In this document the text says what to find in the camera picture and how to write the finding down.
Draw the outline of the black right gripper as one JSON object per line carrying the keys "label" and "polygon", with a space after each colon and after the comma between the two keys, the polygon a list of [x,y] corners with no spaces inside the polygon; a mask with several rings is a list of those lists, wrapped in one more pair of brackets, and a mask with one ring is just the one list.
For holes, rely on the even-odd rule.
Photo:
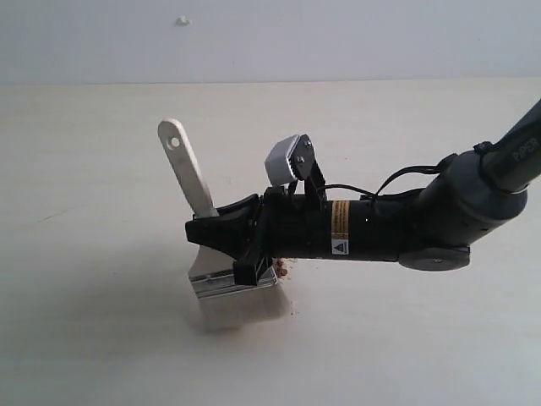
{"label": "black right gripper", "polygon": [[185,223],[187,240],[236,258],[235,283],[255,286],[273,259],[330,259],[331,202],[323,190],[269,188]]}

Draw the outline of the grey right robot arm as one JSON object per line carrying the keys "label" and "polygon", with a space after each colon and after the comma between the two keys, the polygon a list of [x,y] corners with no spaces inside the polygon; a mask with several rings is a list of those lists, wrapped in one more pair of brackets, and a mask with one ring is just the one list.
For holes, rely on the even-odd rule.
{"label": "grey right robot arm", "polygon": [[524,210],[527,187],[540,174],[540,108],[532,107],[496,143],[415,166],[432,182],[398,194],[361,190],[357,200],[329,200],[307,135],[278,142],[265,169],[264,194],[185,226],[190,242],[232,258],[237,284],[255,285],[281,257],[456,270],[469,263],[472,243]]}

